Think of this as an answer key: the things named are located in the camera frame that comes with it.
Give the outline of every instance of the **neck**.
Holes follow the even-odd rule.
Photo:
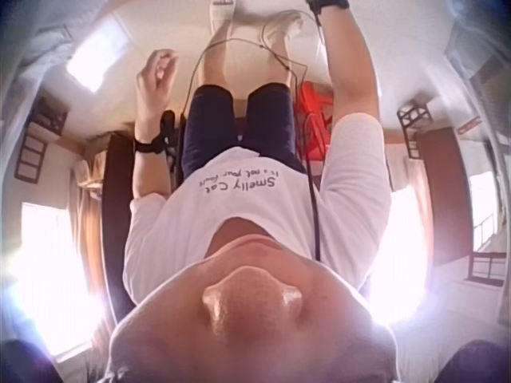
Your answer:
[[[259,234],[271,238],[267,231],[252,221],[243,218],[230,218],[222,223],[222,226],[213,235],[204,257],[208,258],[228,243],[251,234]]]

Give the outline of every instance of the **white t-shirt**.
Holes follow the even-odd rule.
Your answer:
[[[356,113],[337,123],[318,200],[322,262],[359,288],[374,261],[390,210],[382,126]],[[131,203],[124,283],[140,303],[159,285],[204,258],[227,219],[251,220],[295,253],[314,258],[307,175],[243,148],[194,172],[166,200]]]

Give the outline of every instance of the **navy shorts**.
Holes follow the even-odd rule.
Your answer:
[[[296,156],[293,99],[284,84],[266,84],[248,97],[246,128],[238,139],[231,93],[216,85],[196,90],[184,130],[184,178],[220,153],[240,146],[305,173]]]

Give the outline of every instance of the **hand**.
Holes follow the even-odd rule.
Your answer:
[[[179,57],[170,49],[155,50],[137,75],[135,138],[151,142],[160,134],[160,119],[170,102]]]

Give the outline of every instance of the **foot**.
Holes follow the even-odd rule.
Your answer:
[[[280,38],[293,38],[303,28],[303,16],[300,12],[284,12],[270,19],[264,31],[264,38],[272,42]]]
[[[209,19],[213,34],[220,28],[231,28],[236,0],[212,0],[209,6]]]

